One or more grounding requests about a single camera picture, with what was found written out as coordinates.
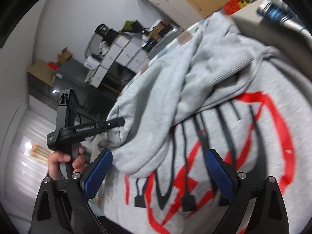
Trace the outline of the person's left hand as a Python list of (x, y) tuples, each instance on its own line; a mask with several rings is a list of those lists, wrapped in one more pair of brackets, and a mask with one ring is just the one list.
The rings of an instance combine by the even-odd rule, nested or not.
[[(80, 146), (78, 151), (78, 157), (73, 161), (74, 173), (81, 173), (85, 169), (85, 148)], [(62, 176), (59, 171), (60, 163), (70, 162), (71, 157), (68, 154), (65, 154), (61, 151), (54, 151), (48, 157), (48, 175), (53, 180), (62, 179)]]

